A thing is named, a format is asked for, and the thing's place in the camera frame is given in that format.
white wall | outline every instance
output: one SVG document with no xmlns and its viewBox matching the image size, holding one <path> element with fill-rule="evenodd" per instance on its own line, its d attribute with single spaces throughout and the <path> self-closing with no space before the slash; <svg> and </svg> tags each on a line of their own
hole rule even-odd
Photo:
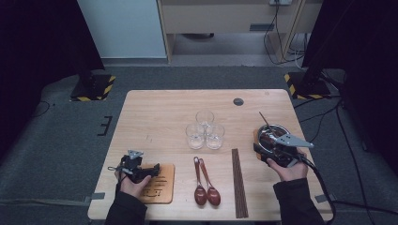
<svg viewBox="0 0 398 225">
<path fill-rule="evenodd" d="M 166 58 L 156 0 L 78 0 L 101 58 Z"/>
</svg>

wooden chopsticks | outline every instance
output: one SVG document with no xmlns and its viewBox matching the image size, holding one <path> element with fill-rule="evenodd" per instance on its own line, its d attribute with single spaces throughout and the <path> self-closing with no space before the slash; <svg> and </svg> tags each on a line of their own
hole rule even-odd
<svg viewBox="0 0 398 225">
<path fill-rule="evenodd" d="M 245 187 L 243 186 L 242 171 L 240 169 L 239 152 L 232 149 L 232 166 L 234 173 L 235 209 L 237 218 L 248 218 L 248 205 L 246 203 Z"/>
</svg>

wooden spoon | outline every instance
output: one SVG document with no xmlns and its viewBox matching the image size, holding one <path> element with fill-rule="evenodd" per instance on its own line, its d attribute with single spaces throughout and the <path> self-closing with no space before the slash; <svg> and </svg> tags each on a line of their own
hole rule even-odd
<svg viewBox="0 0 398 225">
<path fill-rule="evenodd" d="M 196 200 L 196 203 L 199 205 L 204 205 L 207 201 L 207 194 L 205 188 L 202 186 L 200 182 L 200 173 L 199 173 L 199 158 L 194 157 L 193 161 L 195 163 L 196 170 L 196 178 L 197 178 L 197 187 L 195 193 L 193 194 Z"/>
<path fill-rule="evenodd" d="M 199 162 L 200 162 L 200 168 L 202 168 L 202 172 L 205 175 L 205 179 L 207 180 L 207 185 L 208 185 L 207 199 L 211 204 L 219 205 L 220 202 L 222 201 L 222 196 L 220 195 L 220 192 L 211 185 L 210 179 L 208 179 L 205 162 L 201 158 L 199 159 Z"/>
</svg>

black wire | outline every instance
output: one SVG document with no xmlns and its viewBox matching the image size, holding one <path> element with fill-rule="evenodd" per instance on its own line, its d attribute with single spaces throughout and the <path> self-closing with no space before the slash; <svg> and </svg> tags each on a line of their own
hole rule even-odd
<svg viewBox="0 0 398 225">
<path fill-rule="evenodd" d="M 304 56 L 305 52 L 302 53 L 296 53 L 296 52 L 287 52 L 288 54 L 294 54 L 294 55 L 300 55 L 300 56 Z"/>
<path fill-rule="evenodd" d="M 368 208 L 368 201 L 367 201 L 367 199 L 366 199 L 365 190 L 364 190 L 364 188 L 363 188 L 362 178 L 361 178 L 361 176 L 360 176 L 360 170 L 358 169 L 358 163 L 357 163 L 357 160 L 355 159 L 354 152 L 353 152 L 353 150 L 352 150 L 352 148 L 351 148 L 351 144 L 349 143 L 349 140 L 348 140 L 347 135 L 346 135 L 346 133 L 345 133 L 345 129 L 344 129 L 344 127 L 343 127 L 342 120 L 340 119 L 340 114 L 339 114 L 339 109 L 338 109 L 338 108 L 336 109 L 336 115 L 337 115 L 337 119 L 338 119 L 338 121 L 339 121 L 340 128 L 342 129 L 342 132 L 343 132 L 343 134 L 344 134 L 345 142 L 347 143 L 349 152 L 350 152 L 351 157 L 352 157 L 352 160 L 353 160 L 353 162 L 354 162 L 354 166 L 355 166 L 355 169 L 356 169 L 356 172 L 357 172 L 357 177 L 358 177 L 358 179 L 359 179 L 359 181 L 360 181 L 360 191 L 361 191 L 363 203 L 364 203 L 364 205 L 365 205 L 365 207 L 366 207 L 366 213 L 368 214 L 368 217 L 369 217 L 369 219 L 371 220 L 372 224 L 375 224 L 375 222 L 374 222 L 374 220 L 373 220 L 373 217 L 372 217 L 372 215 L 371 215 L 371 213 L 370 213 L 370 211 L 369 211 L 369 208 Z"/>
<path fill-rule="evenodd" d="M 304 50 L 295 50 L 295 49 L 293 49 L 292 46 L 291 46 L 293 40 L 294 40 L 294 39 L 298 39 L 297 37 L 293 37 L 293 38 L 292 38 L 292 41 L 290 42 L 289 50 L 294 51 L 294 52 L 288 52 L 289 54 L 305 54 L 305 48 L 306 48 L 306 47 L 305 47 L 305 44 L 306 44 L 306 43 L 305 43 L 305 39 L 304 39 Z"/>
<path fill-rule="evenodd" d="M 277 17 L 278 17 L 278 11 L 279 11 L 279 5 L 277 4 L 277 5 L 276 5 L 275 16 L 273 17 L 271 24 L 274 24 L 274 22 L 275 22 L 275 27 L 276 27 L 277 34 L 278 34 L 278 38 L 279 38 L 279 44 L 280 44 L 281 50 L 282 50 L 283 48 L 282 48 L 281 36 L 280 36 L 280 34 L 279 34 L 279 31 L 278 31 L 278 24 L 276 23 Z M 267 31 L 266 31 L 266 33 L 265 33 L 265 35 L 264 35 L 263 42 L 264 42 L 264 47 L 265 47 L 265 49 L 266 49 L 268 58 L 269 58 L 269 60 L 271 61 L 272 64 L 274 64 L 274 65 L 282 65 L 282 64 L 285 64 L 285 63 L 295 62 L 296 60 L 298 60 L 298 59 L 304 57 L 304 55 L 302 55 L 302 56 L 300 56 L 300 57 L 298 57 L 298 58 L 296 58 L 296 59 L 287 60 L 287 59 L 284 58 L 284 56 L 283 56 L 283 54 L 282 54 L 282 58 L 283 58 L 283 60 L 285 60 L 285 61 L 284 61 L 284 62 L 281 62 L 281 63 L 276 63 L 276 62 L 274 62 L 274 61 L 272 60 L 270 54 L 269 54 L 269 51 L 268 51 L 268 48 L 267 48 L 267 44 L 266 44 L 266 39 L 267 39 L 268 31 L 269 31 L 269 29 L 267 29 Z"/>
<path fill-rule="evenodd" d="M 44 112 L 40 113 L 40 114 L 32 115 L 32 117 L 40 117 L 40 116 L 42 116 L 43 114 L 45 114 L 47 111 L 50 110 L 50 103 L 48 103 L 47 101 L 41 101 L 41 102 L 47 104 L 47 109 L 46 109 Z"/>
<path fill-rule="evenodd" d="M 287 152 L 284 152 L 284 151 L 281 151 L 281 152 L 283 154 L 287 155 L 288 157 L 295 158 L 298 161 L 303 162 L 304 164 L 306 164 L 308 167 L 310 167 L 314 171 L 314 173 L 316 175 L 316 178 L 318 179 L 319 184 L 321 185 L 322 191 L 324 192 L 324 195 L 325 195 L 325 197 L 326 197 L 326 199 L 327 199 L 327 201 L 328 201 L 328 203 L 330 205 L 332 217 L 331 217 L 331 220 L 329 220 L 327 222 L 327 224 L 331 224 L 333 222 L 333 220 L 334 220 L 334 217 L 336 216 L 336 207 L 334 206 L 334 204 L 333 204 L 333 202 L 332 202 L 332 200 L 330 198 L 328 190 L 326 189 L 325 182 L 324 182 L 321 174 L 319 173 L 319 170 L 315 167 L 315 165 L 309 159 L 307 159 L 305 156 L 303 156 L 301 154 L 298 154 L 297 156 L 293 156 L 293 155 L 291 155 L 291 154 L 289 154 Z"/>
<path fill-rule="evenodd" d="M 300 122 L 300 123 L 303 123 L 303 122 L 306 122 L 306 121 L 308 121 L 308 120 L 314 119 L 314 118 L 316 118 L 316 117 L 318 117 L 318 116 L 331 113 L 331 112 L 333 112 L 334 109 L 336 109 L 336 107 L 340 104 L 341 101 L 342 101 L 342 100 L 340 99 L 340 100 L 339 100 L 339 103 L 337 103 L 337 105 L 333 106 L 333 108 L 327 110 L 326 112 L 323 112 L 323 113 L 320 113 L 320 114 L 311 116 L 310 118 L 307 118 L 307 119 L 300 120 L 299 122 Z"/>
<path fill-rule="evenodd" d="M 334 80 L 333 78 L 330 77 L 330 75 L 328 74 L 328 72 L 327 72 L 325 69 L 322 69 L 322 72 L 323 72 L 329 79 L 331 79 L 331 80 L 337 82 L 336 80 Z M 343 84 L 345 83 L 345 79 L 346 79 L 346 72 L 344 72 L 344 75 L 343 75 Z"/>
<path fill-rule="evenodd" d="M 342 100 L 340 99 L 339 102 L 337 102 L 337 104 L 333 108 L 331 108 L 330 110 L 328 110 L 322 114 L 321 120 L 319 121 L 319 124 L 318 124 L 318 130 L 316 131 L 315 136 L 310 140 L 310 143 L 313 142 L 316 139 L 316 137 L 318 136 L 319 131 L 321 129 L 321 124 L 322 124 L 323 119 L 325 118 L 325 115 L 333 112 L 334 110 L 337 110 L 337 108 L 339 107 L 341 102 L 342 102 Z"/>
<path fill-rule="evenodd" d="M 123 180 L 126 179 L 126 177 L 127 177 L 127 176 L 125 175 L 123 178 L 121 178 L 121 176 L 122 176 L 121 173 L 122 173 L 122 172 L 119 173 L 119 179 L 118 179 L 118 181 L 119 181 L 120 184 L 121 184 L 121 183 L 123 182 Z"/>
<path fill-rule="evenodd" d="M 308 34 L 304 35 L 304 52 L 307 52 L 307 44 L 308 44 Z"/>
<path fill-rule="evenodd" d="M 343 83 L 347 80 L 347 73 L 344 71 L 344 76 L 343 76 Z"/>
<path fill-rule="evenodd" d="M 299 105 L 297 105 L 297 106 L 295 106 L 294 107 L 294 109 L 296 109 L 296 108 L 298 108 L 298 107 L 300 107 L 300 106 L 302 106 L 302 105 L 305 105 L 305 104 L 307 104 L 307 103 L 310 103 L 310 102 L 313 102 L 313 101 L 315 101 L 315 100 L 320 100 L 320 99 L 329 99 L 329 98 L 340 98 L 341 96 L 329 96 L 329 97 L 321 97 L 321 98 L 312 98 L 312 99 L 310 99 L 310 100 L 308 100 L 308 101 L 304 101 L 304 102 L 302 102 L 302 103 L 300 103 Z"/>
<path fill-rule="evenodd" d="M 398 216 L 398 212 L 395 212 L 395 211 L 392 211 L 392 210 L 389 210 L 389 209 L 377 208 L 377 207 L 372 207 L 372 206 L 369 206 L 369 205 L 363 205 L 363 204 L 352 203 L 352 202 L 337 201 L 337 200 L 334 200 L 332 202 L 333 203 L 337 203 L 337 204 L 346 204 L 346 205 L 350 205 L 350 206 L 354 206 L 354 207 L 358 207 L 358 208 L 364 208 L 364 209 L 369 209 L 369 210 L 373 210 L 373 211 L 378 211 L 378 212 L 388 213 L 388 214 L 393 214 L 393 215 L 397 215 Z"/>
</svg>

small wooden tray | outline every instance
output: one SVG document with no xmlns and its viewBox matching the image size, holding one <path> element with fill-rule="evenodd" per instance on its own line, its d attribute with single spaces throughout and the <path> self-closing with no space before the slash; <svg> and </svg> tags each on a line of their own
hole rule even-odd
<svg viewBox="0 0 398 225">
<path fill-rule="evenodd" d="M 143 203 L 171 203 L 173 200 L 175 177 L 174 164 L 161 164 L 161 172 L 158 176 L 152 177 L 144 187 L 140 196 Z"/>
</svg>

